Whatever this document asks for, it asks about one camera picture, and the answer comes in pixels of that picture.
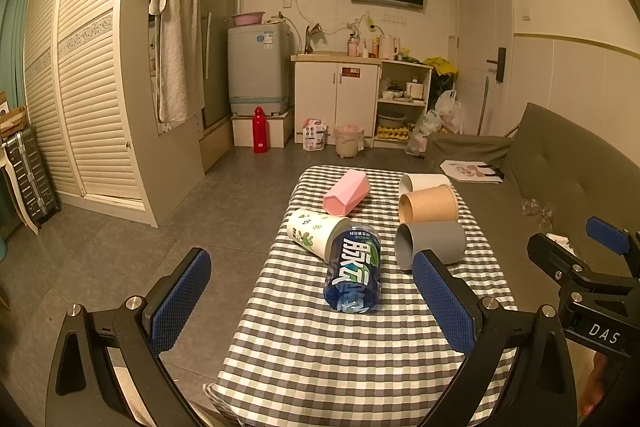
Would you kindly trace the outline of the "person's hand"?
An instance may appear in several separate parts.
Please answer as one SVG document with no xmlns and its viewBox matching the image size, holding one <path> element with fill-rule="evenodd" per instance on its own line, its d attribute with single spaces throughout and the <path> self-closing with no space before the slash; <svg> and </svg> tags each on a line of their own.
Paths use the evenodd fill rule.
<svg viewBox="0 0 640 427">
<path fill-rule="evenodd" d="M 579 399 L 581 417 L 588 416 L 608 392 L 608 388 L 611 387 L 610 373 L 610 359 L 603 353 L 596 352 L 593 357 L 593 369 Z"/>
</svg>

